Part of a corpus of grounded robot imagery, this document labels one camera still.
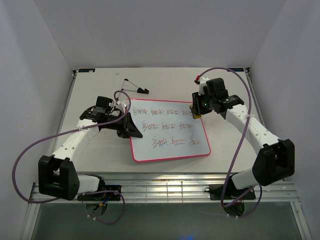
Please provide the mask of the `yellow whiteboard eraser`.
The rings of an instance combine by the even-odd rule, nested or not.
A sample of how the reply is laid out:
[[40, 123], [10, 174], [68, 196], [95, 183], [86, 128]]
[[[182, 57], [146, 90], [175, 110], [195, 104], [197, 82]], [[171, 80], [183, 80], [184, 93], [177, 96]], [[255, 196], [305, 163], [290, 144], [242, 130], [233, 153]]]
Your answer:
[[192, 113], [193, 119], [200, 119], [202, 115], [197, 111], [197, 108], [192, 104], [190, 105], [190, 112]]

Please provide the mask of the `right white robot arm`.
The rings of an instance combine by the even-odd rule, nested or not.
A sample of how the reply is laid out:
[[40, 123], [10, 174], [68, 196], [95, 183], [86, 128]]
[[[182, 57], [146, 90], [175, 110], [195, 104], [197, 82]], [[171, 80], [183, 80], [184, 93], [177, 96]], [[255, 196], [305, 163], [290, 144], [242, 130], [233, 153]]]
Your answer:
[[282, 140], [268, 131], [237, 95], [229, 95], [222, 78], [196, 79], [199, 86], [192, 94], [193, 118], [216, 112], [245, 135], [256, 153], [252, 168], [231, 176], [226, 194], [237, 199], [244, 189], [257, 185], [268, 186], [295, 173], [295, 145], [290, 139]]

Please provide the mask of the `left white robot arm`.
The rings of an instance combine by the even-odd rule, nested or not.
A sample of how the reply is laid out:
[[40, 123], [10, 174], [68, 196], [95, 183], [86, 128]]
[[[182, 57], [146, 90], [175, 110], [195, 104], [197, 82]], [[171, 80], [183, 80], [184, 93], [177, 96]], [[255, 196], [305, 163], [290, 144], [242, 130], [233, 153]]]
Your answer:
[[38, 161], [38, 190], [41, 194], [64, 200], [78, 195], [91, 195], [100, 200], [106, 195], [103, 178], [94, 174], [78, 174], [76, 162], [102, 129], [114, 130], [123, 139], [142, 138], [130, 114], [132, 101], [98, 96], [94, 106], [79, 117], [76, 128], [50, 156]]

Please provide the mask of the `pink framed whiteboard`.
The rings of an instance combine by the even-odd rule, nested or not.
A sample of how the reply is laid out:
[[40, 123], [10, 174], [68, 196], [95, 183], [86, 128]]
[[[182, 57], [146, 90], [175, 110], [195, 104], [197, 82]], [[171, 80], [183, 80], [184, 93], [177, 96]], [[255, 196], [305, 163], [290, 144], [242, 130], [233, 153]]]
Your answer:
[[188, 101], [134, 98], [130, 114], [142, 137], [130, 138], [137, 163], [204, 157], [211, 147], [204, 123]]

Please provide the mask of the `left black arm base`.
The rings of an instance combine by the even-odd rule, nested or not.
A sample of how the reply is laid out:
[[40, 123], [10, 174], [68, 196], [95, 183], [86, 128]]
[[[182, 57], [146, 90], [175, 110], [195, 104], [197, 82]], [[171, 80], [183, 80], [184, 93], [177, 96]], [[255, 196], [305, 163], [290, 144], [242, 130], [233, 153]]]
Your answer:
[[99, 201], [103, 202], [105, 200], [108, 201], [120, 201], [121, 197], [118, 194], [115, 194], [114, 192], [122, 192], [122, 186], [121, 185], [106, 185], [102, 186], [98, 189], [99, 192], [101, 191], [109, 191], [109, 192], [103, 192], [103, 193], [97, 193], [97, 194], [81, 194], [77, 197], [78, 201]]

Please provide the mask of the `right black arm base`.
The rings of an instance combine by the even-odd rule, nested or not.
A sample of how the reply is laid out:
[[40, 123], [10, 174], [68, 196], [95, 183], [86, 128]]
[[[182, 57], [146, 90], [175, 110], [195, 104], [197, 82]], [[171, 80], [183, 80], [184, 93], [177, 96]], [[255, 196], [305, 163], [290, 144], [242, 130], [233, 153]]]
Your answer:
[[[225, 200], [234, 200], [235, 198], [239, 197], [241, 194], [243, 194], [247, 188], [245, 189], [235, 189], [230, 190], [226, 188], [224, 199]], [[209, 198], [211, 200], [220, 200], [222, 196], [223, 191], [223, 184], [210, 184], [204, 189], [205, 193], [209, 193]], [[255, 191], [252, 189], [249, 191], [246, 195], [243, 196], [244, 200], [255, 200], [256, 194]]]

